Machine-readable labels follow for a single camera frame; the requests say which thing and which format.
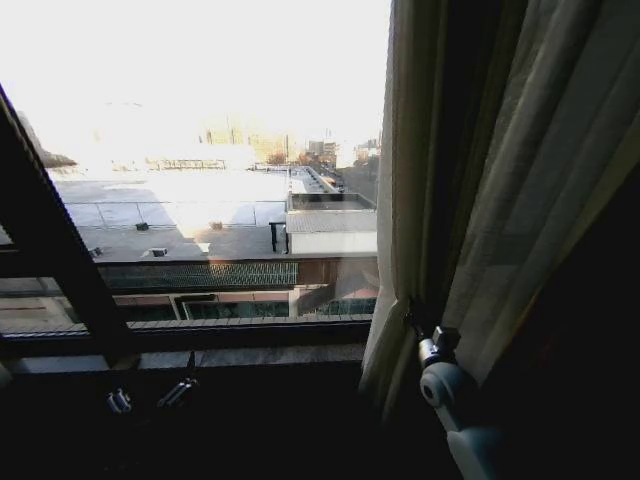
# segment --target curtain fold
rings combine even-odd
[[[460,364],[480,382],[640,157],[630,153],[634,134],[627,133],[637,128],[640,106],[638,7],[530,8],[538,19],[523,37],[535,40],[520,56],[530,66],[510,79],[503,133],[487,158],[443,317],[462,335]]]
[[[640,3],[398,0],[387,70],[361,382],[383,418],[417,389],[410,304],[482,383],[637,166]]]
[[[524,11],[524,1],[392,4],[378,190],[381,288],[361,382],[383,418],[417,361],[403,321],[409,304],[427,329],[439,323]]]

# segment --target window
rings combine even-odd
[[[112,317],[372,313],[389,0],[30,3],[0,82]]]
[[[0,333],[82,328],[53,278],[0,278]]]

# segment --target window sill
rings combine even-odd
[[[156,352],[140,355],[136,370],[184,369],[189,351]],[[361,362],[364,344],[294,345],[288,347],[230,348],[196,351],[196,368],[249,366],[285,366]],[[108,371],[100,355],[29,357],[6,360],[3,365],[12,375],[86,373]]]

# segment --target distant building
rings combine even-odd
[[[324,146],[322,147],[322,153],[324,155],[333,155],[335,156],[338,151],[338,145],[336,142],[324,142]]]
[[[307,150],[314,155],[322,155],[324,153],[324,142],[309,140],[309,148]]]

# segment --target tree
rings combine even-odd
[[[269,165],[283,165],[284,163],[287,163],[287,157],[282,152],[272,153],[267,158],[267,163]]]

